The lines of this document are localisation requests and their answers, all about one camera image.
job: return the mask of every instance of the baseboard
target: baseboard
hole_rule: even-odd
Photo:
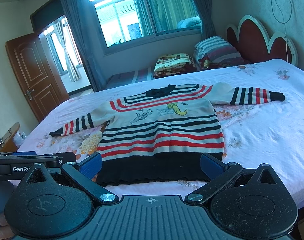
[[[75,94],[77,94],[77,93],[86,91],[86,90],[91,89],[91,88],[92,88],[91,85],[86,86],[86,87],[83,87],[83,88],[79,88],[79,89],[77,89],[77,90],[74,90],[74,91],[69,92],[68,95],[70,95],[70,96],[71,96],[71,95],[75,95]]]

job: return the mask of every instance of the door handle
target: door handle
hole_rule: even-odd
[[[29,97],[30,101],[33,100],[32,96],[31,96],[31,93],[34,92],[34,89],[32,89],[31,91],[29,90],[26,90],[26,95]]]

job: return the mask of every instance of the white logo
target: white logo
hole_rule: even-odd
[[[28,171],[29,169],[30,169],[30,167],[22,167],[22,168],[13,167],[12,168],[13,171]]]
[[[156,201],[156,199],[155,198],[149,198],[147,201],[149,201],[152,204]]]

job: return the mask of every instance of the wallpaper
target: wallpaper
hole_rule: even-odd
[[[213,6],[216,4],[224,3],[225,7],[220,9],[218,7],[213,8],[214,10],[219,10],[224,16],[223,22],[232,23],[236,26],[239,23],[239,20],[246,14],[250,14],[253,17],[257,18],[262,22],[266,28],[269,35],[273,35],[276,31],[281,31],[285,33],[284,25],[278,23],[272,14],[271,9],[271,0],[223,0],[217,2],[213,0]],[[286,24],[286,32],[289,38],[293,41],[297,53],[298,53],[298,67],[304,70],[304,0],[291,0],[293,5],[293,12],[290,21]],[[289,18],[291,7],[289,0],[277,0],[278,5],[280,6],[284,19]],[[274,14],[276,18],[283,22],[282,14],[277,8],[277,5],[274,0],[272,0]],[[217,21],[213,19],[214,24],[216,25],[216,30],[218,33],[224,32],[222,30],[222,24],[218,25]]]

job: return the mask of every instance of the sweater sleeve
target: sweater sleeve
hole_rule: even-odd
[[[103,103],[92,112],[84,116],[71,120],[54,132],[50,132],[52,137],[70,135],[81,130],[90,129],[109,121],[114,116],[114,111],[110,104]]]
[[[285,101],[283,93],[272,92],[262,88],[233,88],[226,83],[216,83],[205,96],[212,104],[255,105],[271,101]]]

